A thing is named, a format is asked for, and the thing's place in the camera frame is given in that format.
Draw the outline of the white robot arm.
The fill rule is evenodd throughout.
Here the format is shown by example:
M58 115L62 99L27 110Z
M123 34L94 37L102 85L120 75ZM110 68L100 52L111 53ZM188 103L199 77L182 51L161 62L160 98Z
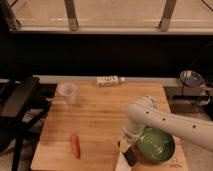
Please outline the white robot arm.
M135 143L144 128L153 127L213 152L213 122L163 112L153 96L142 96L127 107L123 136Z

